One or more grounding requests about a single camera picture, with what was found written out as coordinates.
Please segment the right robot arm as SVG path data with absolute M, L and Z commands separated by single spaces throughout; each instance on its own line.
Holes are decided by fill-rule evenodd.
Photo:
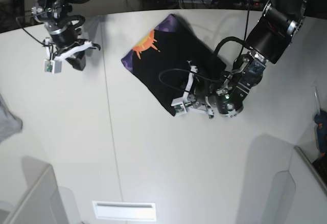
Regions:
M 45 48 L 45 72 L 60 73 L 63 61 L 67 61 L 74 69 L 83 71 L 86 66 L 85 51 L 101 49 L 99 44 L 80 37 L 85 17 L 79 14 L 70 15 L 72 4 L 84 4 L 88 1 L 90 0 L 36 0 L 30 16 L 44 24 L 49 37 L 40 41 L 27 30 L 24 32 Z

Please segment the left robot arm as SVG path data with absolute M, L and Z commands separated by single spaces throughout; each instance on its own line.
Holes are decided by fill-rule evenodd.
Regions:
M 242 50 L 230 71 L 220 71 L 209 77 L 196 65 L 191 66 L 189 79 L 180 101 L 174 100 L 176 112 L 190 109 L 203 111 L 210 118 L 214 111 L 225 117 L 235 117 L 243 110 L 250 90 L 262 80 L 268 63 L 277 63 L 305 18 L 308 0 L 263 0 L 262 15 L 244 38 L 226 37 L 216 46 L 214 61 L 224 45 L 238 43 Z

